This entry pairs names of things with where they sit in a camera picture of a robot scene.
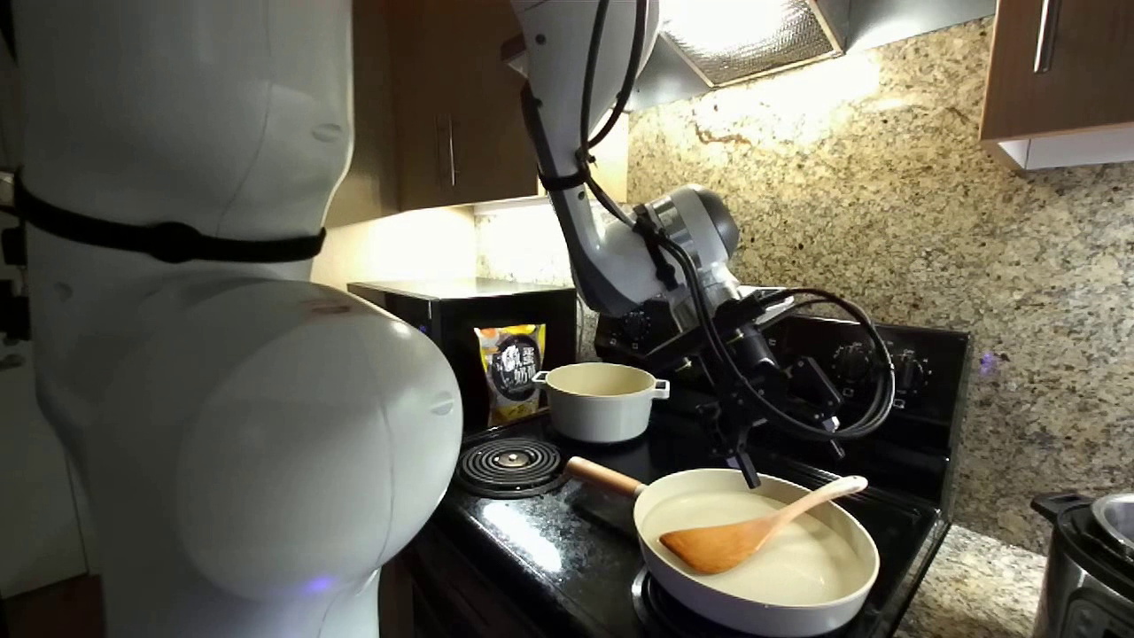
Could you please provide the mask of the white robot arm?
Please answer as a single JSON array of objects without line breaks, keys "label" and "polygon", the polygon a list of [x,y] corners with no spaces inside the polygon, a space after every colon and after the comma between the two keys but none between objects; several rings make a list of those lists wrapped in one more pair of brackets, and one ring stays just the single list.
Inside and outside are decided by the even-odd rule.
[{"label": "white robot arm", "polygon": [[444,351],[322,286],[350,0],[8,0],[37,394],[108,638],[379,638],[460,449]]}]

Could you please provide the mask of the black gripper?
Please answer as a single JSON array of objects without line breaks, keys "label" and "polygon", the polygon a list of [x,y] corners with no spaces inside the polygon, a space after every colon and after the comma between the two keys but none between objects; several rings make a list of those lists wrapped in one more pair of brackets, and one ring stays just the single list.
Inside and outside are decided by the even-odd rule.
[{"label": "black gripper", "polygon": [[781,365],[765,342],[770,325],[813,302],[827,302],[827,292],[755,292],[742,302],[722,302],[716,311],[696,311],[687,329],[660,302],[649,302],[614,322],[614,357],[676,371],[685,384],[713,391],[745,426],[731,459],[748,489],[758,489],[751,426],[770,421],[813,443],[851,436],[840,419],[845,397],[827,371],[813,357]]}]

